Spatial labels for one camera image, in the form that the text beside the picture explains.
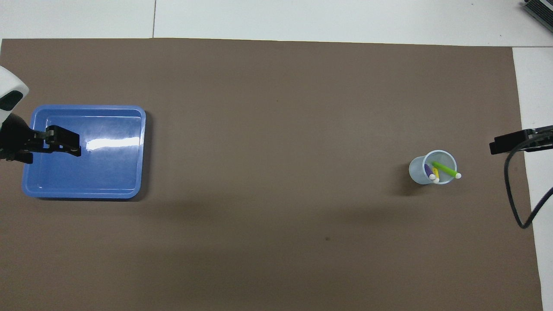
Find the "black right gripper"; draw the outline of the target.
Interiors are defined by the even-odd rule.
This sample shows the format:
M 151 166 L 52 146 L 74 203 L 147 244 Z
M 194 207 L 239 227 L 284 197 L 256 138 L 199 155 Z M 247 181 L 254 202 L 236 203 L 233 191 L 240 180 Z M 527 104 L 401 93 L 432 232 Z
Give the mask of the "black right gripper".
M 528 147 L 528 152 L 553 149 L 553 126 L 549 125 L 534 129 L 518 130 L 508 134 L 496 136 L 493 141 L 489 143 L 489 150 L 492 155 L 509 153 L 518 144 L 539 135 L 543 136 L 531 143 L 531 146 Z

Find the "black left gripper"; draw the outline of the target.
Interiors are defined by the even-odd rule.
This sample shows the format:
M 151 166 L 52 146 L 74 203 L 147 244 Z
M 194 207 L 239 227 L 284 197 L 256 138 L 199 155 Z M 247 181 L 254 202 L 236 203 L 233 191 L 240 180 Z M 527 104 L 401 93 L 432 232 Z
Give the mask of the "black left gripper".
M 31 165 L 33 153 L 68 153 L 81 157 L 80 135 L 57 125 L 48 126 L 44 141 L 20 116 L 10 114 L 0 131 L 0 159 Z

